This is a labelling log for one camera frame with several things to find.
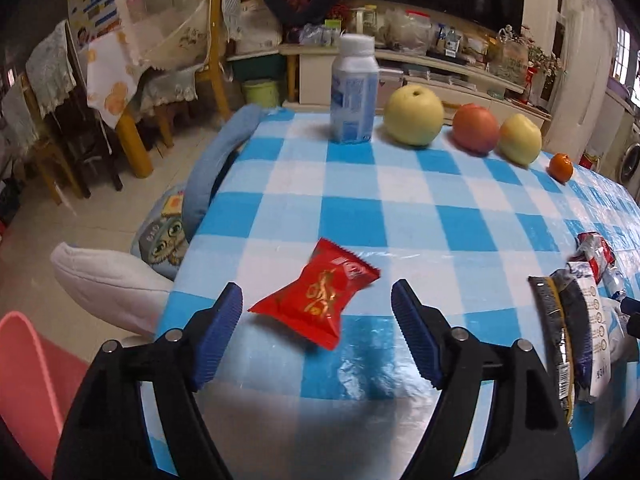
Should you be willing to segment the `red snack packet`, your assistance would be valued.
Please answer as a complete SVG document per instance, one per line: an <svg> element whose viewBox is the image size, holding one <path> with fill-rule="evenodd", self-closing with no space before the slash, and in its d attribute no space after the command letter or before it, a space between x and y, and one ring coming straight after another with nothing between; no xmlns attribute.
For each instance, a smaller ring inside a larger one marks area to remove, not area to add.
<svg viewBox="0 0 640 480"><path fill-rule="evenodd" d="M341 315L352 297L378 280L380 270L322 238L291 284L250 310L268 315L319 347L332 351L341 339Z"/></svg>

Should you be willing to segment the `small yellow pear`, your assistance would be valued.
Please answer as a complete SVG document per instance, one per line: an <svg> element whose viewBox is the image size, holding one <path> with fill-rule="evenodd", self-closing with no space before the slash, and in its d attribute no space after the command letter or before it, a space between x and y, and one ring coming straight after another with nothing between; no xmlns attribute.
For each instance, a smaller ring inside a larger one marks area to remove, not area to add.
<svg viewBox="0 0 640 480"><path fill-rule="evenodd" d="M542 147L540 129L525 115L513 114L500 127L498 150L518 166L529 166Z"/></svg>

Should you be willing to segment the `red apple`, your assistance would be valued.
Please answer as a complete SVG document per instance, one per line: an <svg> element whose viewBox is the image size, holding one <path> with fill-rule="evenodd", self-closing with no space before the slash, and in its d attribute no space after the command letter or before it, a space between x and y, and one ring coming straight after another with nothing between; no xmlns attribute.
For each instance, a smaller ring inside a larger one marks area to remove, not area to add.
<svg viewBox="0 0 640 480"><path fill-rule="evenodd" d="M476 104L458 108L452 120L452 140L459 148L487 155L499 140L499 125L491 111Z"/></svg>

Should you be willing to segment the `gold black wrapper stick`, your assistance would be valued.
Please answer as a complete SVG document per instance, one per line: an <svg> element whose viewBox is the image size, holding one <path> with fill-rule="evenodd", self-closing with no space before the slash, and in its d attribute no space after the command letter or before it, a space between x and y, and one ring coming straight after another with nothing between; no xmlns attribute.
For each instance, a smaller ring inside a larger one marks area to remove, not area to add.
<svg viewBox="0 0 640 480"><path fill-rule="evenodd" d="M568 426L575 411L575 374L570 332L560 294L551 276L530 276L536 309L544 332L547 370L552 378Z"/></svg>

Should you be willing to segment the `clear white blue plastic wrapper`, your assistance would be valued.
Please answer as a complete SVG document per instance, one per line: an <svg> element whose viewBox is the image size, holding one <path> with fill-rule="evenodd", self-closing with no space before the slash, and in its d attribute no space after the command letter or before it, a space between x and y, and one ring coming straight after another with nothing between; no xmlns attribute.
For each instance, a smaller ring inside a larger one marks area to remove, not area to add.
<svg viewBox="0 0 640 480"><path fill-rule="evenodd" d="M616 266L610 264L602 273L601 282L606 290L606 294L613 300L622 301L626 296L626 284L623 274Z"/></svg>

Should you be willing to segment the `white curtain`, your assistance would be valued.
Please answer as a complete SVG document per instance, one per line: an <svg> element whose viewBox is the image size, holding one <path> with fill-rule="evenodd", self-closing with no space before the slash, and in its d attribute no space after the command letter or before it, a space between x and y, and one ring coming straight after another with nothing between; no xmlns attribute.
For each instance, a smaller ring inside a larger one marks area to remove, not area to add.
<svg viewBox="0 0 640 480"><path fill-rule="evenodd" d="M544 150L578 162L603 103L616 44L611 0L563 0L563 71L552 94Z"/></svg>

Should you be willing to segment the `blue fabric chair back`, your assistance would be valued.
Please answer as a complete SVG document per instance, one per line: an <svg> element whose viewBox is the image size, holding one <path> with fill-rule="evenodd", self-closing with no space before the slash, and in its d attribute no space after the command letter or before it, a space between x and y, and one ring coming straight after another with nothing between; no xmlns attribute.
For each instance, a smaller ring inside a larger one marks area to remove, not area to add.
<svg viewBox="0 0 640 480"><path fill-rule="evenodd" d="M224 178L224 170L232 164L232 154L253 135L262 116L264 110L259 105L241 107L222 126L193 166L186 180L182 204L182 225L188 242L193 240L208 211L216 183Z"/></svg>

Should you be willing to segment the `grey white cushion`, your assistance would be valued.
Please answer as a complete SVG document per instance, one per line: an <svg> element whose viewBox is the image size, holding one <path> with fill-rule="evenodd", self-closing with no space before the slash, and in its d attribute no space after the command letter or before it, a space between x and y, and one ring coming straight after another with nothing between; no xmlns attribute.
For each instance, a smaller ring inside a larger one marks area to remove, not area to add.
<svg viewBox="0 0 640 480"><path fill-rule="evenodd" d="M124 252L61 243L50 255L54 277L79 307L142 337L154 336L172 281Z"/></svg>

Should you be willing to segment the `washing machine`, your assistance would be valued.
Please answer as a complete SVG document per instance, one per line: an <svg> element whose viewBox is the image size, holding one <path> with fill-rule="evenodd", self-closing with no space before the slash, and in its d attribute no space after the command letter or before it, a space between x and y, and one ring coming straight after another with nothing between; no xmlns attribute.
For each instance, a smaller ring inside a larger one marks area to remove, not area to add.
<svg viewBox="0 0 640 480"><path fill-rule="evenodd" d="M637 193L639 185L639 127L635 122L631 125L622 157L617 165L616 180L632 195Z"/></svg>

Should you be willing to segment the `green waste bucket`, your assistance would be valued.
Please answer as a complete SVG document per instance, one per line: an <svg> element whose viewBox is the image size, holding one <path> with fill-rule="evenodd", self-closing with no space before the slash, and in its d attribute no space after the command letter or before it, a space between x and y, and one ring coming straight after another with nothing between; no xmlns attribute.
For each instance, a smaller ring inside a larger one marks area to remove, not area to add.
<svg viewBox="0 0 640 480"><path fill-rule="evenodd" d="M263 108L281 105L280 84L274 79L254 79L242 83L243 96L247 104L257 104Z"/></svg>

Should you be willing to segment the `wooden chair with cover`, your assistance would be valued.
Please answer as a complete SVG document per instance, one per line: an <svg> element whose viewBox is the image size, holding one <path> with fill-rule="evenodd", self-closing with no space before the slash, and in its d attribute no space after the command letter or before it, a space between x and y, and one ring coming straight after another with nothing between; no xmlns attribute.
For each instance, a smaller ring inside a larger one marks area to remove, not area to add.
<svg viewBox="0 0 640 480"><path fill-rule="evenodd" d="M107 128L88 105L86 77L68 21L56 24L34 47L21 85L38 132L29 155L54 202L62 203L66 184L77 197L90 197L85 170L97 162L114 189L121 191Z"/></svg>

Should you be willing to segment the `white tv cabinet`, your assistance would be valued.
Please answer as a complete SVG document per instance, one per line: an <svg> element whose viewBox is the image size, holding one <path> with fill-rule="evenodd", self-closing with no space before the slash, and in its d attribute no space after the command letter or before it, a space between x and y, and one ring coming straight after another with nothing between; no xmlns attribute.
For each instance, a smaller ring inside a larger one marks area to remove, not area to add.
<svg viewBox="0 0 640 480"><path fill-rule="evenodd" d="M282 44L280 55L286 58L286 98L284 105L299 112L326 112L331 104L332 65L337 48ZM520 113L536 126L548 126L552 116L521 103L524 88L479 68L391 50L375 51L381 71L378 106L405 84L420 84L431 89L445 107L445 120L463 104L487 108L499 122Z"/></svg>

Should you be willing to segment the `owl pattern cushion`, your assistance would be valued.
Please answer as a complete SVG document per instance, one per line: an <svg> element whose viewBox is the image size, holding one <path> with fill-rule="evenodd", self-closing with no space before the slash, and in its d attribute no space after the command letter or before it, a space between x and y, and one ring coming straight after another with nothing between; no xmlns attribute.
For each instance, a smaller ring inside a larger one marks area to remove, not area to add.
<svg viewBox="0 0 640 480"><path fill-rule="evenodd" d="M154 203L136 232L130 254L173 281L189 248L183 229L184 183L167 190Z"/></svg>

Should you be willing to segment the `large yellow pear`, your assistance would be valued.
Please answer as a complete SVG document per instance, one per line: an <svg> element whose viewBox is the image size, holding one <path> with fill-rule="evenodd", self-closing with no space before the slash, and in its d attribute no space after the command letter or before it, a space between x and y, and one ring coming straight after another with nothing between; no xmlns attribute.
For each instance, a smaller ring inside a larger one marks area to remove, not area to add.
<svg viewBox="0 0 640 480"><path fill-rule="evenodd" d="M415 148L431 144L444 121L442 101L420 84L406 84L395 90L384 107L386 133L394 141Z"/></svg>

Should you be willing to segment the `red white milk tea packet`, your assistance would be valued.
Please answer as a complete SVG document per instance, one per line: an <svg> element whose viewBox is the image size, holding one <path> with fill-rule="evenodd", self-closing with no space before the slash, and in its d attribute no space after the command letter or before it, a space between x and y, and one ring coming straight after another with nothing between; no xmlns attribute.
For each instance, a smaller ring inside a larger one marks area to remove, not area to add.
<svg viewBox="0 0 640 480"><path fill-rule="evenodd" d="M596 283L599 284L605 271L614 266L615 254L599 232L581 232L576 235L576 250L568 260L588 263Z"/></svg>

